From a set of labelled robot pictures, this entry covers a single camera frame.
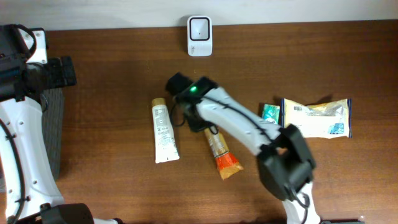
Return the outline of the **beige white tube packet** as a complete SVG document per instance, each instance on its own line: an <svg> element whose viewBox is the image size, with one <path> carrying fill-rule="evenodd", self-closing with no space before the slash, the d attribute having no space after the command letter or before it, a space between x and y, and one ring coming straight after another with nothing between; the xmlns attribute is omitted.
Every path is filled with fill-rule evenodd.
<svg viewBox="0 0 398 224"><path fill-rule="evenodd" d="M175 143L173 126L164 98L152 100L152 117L155 139L155 163L160 164L180 159Z"/></svg>

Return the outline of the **orange pasta packet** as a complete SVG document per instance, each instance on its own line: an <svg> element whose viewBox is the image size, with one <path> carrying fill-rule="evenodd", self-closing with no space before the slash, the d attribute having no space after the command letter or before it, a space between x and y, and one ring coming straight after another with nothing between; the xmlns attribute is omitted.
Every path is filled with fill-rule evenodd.
<svg viewBox="0 0 398 224"><path fill-rule="evenodd" d="M244 169L237 158L229 150L229 147L221 133L213 134L211 129L204 130L205 136L210 145L216 167L220 177L225 180Z"/></svg>

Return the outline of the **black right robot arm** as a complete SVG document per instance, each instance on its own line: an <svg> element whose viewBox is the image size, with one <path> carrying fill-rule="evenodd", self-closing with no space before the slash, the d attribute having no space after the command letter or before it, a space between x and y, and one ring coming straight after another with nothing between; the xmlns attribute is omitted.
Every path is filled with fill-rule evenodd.
<svg viewBox="0 0 398 224"><path fill-rule="evenodd" d="M256 157L263 186L279 199L287 223L321 223L312 197L316 162L299 129L267 122L207 77L176 73L165 89L193 132L224 129Z"/></svg>

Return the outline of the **white barcode scanner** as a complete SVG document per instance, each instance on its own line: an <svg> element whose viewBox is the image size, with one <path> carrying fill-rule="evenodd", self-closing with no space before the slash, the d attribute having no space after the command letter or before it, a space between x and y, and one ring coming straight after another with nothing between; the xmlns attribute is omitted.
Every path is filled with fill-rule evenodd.
<svg viewBox="0 0 398 224"><path fill-rule="evenodd" d="M208 57L213 53L213 24L208 16L187 19L187 52L191 57Z"/></svg>

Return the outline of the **teal tissue pack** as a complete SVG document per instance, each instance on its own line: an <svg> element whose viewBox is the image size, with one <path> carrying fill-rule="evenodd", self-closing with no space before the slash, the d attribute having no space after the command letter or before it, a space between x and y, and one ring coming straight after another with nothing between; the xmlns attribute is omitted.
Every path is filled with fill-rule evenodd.
<svg viewBox="0 0 398 224"><path fill-rule="evenodd" d="M262 109L262 118L270 123L278 124L280 115L280 106L264 104Z"/></svg>

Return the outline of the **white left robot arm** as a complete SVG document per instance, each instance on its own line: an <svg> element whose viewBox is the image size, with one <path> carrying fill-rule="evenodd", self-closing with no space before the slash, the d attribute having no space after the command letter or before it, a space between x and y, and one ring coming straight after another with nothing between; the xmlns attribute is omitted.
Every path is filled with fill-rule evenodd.
<svg viewBox="0 0 398 224"><path fill-rule="evenodd" d="M47 57L42 28L1 26L1 165L7 223L102 223L84 203L66 204L42 132L45 90L76 85L72 59Z"/></svg>

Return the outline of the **grey plastic mesh basket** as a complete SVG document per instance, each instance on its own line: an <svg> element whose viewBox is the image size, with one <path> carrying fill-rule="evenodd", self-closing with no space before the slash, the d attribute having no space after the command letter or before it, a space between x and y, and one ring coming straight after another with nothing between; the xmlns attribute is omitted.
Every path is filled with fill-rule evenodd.
<svg viewBox="0 0 398 224"><path fill-rule="evenodd" d="M40 95L42 132L50 169L55 180L60 175L64 95L61 88L45 90Z"/></svg>

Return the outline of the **yellow noodle packet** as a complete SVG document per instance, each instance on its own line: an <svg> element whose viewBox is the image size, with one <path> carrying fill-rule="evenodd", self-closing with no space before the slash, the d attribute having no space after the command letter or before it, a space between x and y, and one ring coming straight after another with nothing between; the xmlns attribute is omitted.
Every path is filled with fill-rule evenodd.
<svg viewBox="0 0 398 224"><path fill-rule="evenodd" d="M351 99L305 106L283 98L281 126L293 124L305 138L351 138L351 112Z"/></svg>

